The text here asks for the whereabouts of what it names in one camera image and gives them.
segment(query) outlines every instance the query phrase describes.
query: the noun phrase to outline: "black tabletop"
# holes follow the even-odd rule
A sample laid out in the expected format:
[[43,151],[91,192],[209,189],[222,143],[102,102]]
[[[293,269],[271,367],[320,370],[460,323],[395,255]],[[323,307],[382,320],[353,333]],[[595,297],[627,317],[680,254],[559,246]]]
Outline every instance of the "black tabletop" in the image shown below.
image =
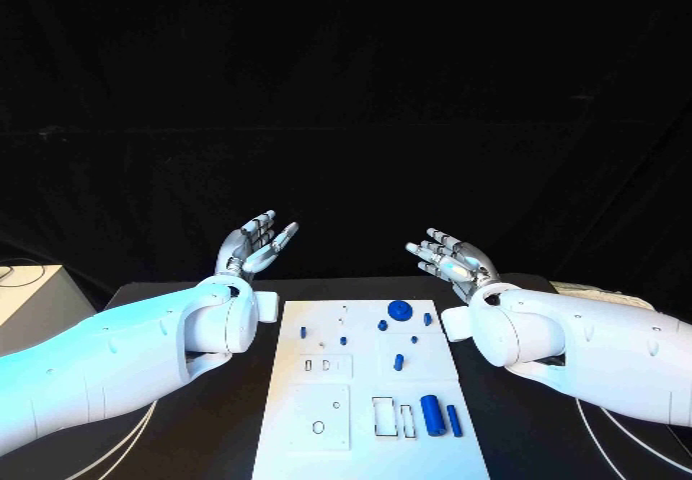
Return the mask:
[[[552,291],[541,277],[507,274],[503,279],[523,288]],[[193,285],[125,285],[108,306]],[[433,299],[438,313],[460,305],[448,285],[424,276],[261,280],[252,286],[255,290],[278,292],[281,301]],[[110,479],[251,478],[278,330],[280,322],[260,324],[249,350],[163,397],[137,445]],[[471,341],[451,343],[450,347],[490,477],[616,479],[588,436],[574,399],[493,367]],[[653,476],[688,478],[634,444],[594,406],[584,404],[584,411],[601,445],[629,480]],[[0,458],[0,478],[68,477],[111,449],[144,412],[141,409],[56,432],[10,452]],[[665,425],[617,418],[666,456],[692,464]],[[98,478],[117,457],[81,478]]]

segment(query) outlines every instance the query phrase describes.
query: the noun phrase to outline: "small blue object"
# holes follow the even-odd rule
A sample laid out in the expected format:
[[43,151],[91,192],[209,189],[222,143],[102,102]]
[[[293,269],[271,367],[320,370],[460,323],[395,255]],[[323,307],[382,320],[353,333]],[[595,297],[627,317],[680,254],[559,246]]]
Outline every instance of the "small blue object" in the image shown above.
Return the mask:
[[438,437],[447,432],[444,426],[443,412],[440,410],[440,403],[434,395],[425,395],[421,398],[422,416],[425,418],[425,428],[428,429],[428,435]]
[[458,424],[457,409],[454,405],[447,405],[447,415],[450,416],[450,425],[454,436],[461,436],[461,425]]
[[405,322],[414,315],[414,309],[404,300],[395,300],[386,307],[389,316],[399,322]]
[[401,372],[401,367],[404,366],[404,355],[399,353],[396,359],[394,360],[394,369]]

